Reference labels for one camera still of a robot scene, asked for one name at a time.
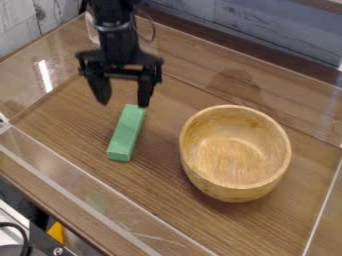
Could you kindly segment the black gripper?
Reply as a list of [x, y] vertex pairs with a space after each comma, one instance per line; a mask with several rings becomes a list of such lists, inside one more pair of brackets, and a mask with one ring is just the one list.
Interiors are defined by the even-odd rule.
[[137, 29], [95, 25], [99, 48], [79, 51], [79, 72], [86, 77], [99, 103], [107, 105], [113, 96], [112, 78], [138, 81], [138, 105], [148, 108], [157, 83], [162, 82], [164, 59], [140, 46]]

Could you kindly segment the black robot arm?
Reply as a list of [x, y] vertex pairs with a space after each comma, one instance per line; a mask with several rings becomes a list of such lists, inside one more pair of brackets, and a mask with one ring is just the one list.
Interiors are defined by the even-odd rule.
[[164, 59], [140, 45], [136, 13], [141, 0], [90, 0], [93, 25], [101, 47], [79, 51], [79, 73], [87, 79], [97, 100], [107, 105], [113, 96], [112, 78], [138, 82], [138, 106], [146, 108], [154, 88], [162, 82]]

